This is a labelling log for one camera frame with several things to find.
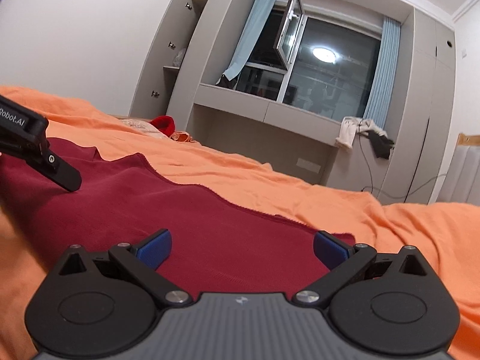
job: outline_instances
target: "wall socket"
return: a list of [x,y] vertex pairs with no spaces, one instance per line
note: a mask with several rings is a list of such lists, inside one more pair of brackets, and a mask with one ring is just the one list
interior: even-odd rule
[[317,163],[304,160],[303,158],[297,160],[297,167],[309,170],[313,173],[320,173],[320,169],[322,168]]

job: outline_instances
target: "orange blanket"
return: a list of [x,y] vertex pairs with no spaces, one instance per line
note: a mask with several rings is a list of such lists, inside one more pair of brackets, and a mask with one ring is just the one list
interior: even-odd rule
[[[49,137],[96,146],[106,160],[141,152],[168,179],[203,184],[238,205],[331,233],[349,232],[379,252],[417,245],[462,314],[450,354],[457,359],[480,358],[480,208],[454,203],[382,207],[366,192],[312,186],[240,155],[148,137],[83,100],[24,88],[0,87],[0,93],[45,115],[50,120]],[[0,213],[0,359],[26,360],[34,355],[23,312],[44,276],[20,232]]]

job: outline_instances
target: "wooden trim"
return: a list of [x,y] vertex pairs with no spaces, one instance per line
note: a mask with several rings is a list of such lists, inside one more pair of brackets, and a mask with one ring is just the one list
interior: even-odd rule
[[152,119],[144,119],[142,117],[133,117],[133,116],[120,116],[120,115],[110,115],[113,117],[116,117],[118,120],[124,120],[124,119],[134,119],[134,120],[143,120],[145,122],[150,122]]
[[465,135],[460,133],[457,139],[458,146],[480,146],[480,135]]

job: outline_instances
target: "red blanket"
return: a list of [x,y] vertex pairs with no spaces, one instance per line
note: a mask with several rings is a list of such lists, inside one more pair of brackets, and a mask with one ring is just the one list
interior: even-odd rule
[[[248,210],[199,185],[175,184],[141,154],[104,161],[97,149],[50,139],[80,170],[68,193],[28,167],[0,157],[0,193],[18,226],[51,266],[71,244],[104,251],[168,228],[173,247],[158,272],[190,292],[274,292],[291,296],[327,272],[313,254],[315,229]],[[338,237],[354,243],[350,234]]]

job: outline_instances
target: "silver pivot bolt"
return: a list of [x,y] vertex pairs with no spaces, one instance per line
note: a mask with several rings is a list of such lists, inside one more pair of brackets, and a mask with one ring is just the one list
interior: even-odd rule
[[315,291],[303,290],[297,292],[295,298],[301,303],[315,303],[320,299],[320,295]]
[[170,291],[165,295],[165,299],[170,303],[185,303],[188,300],[188,294],[185,291]]

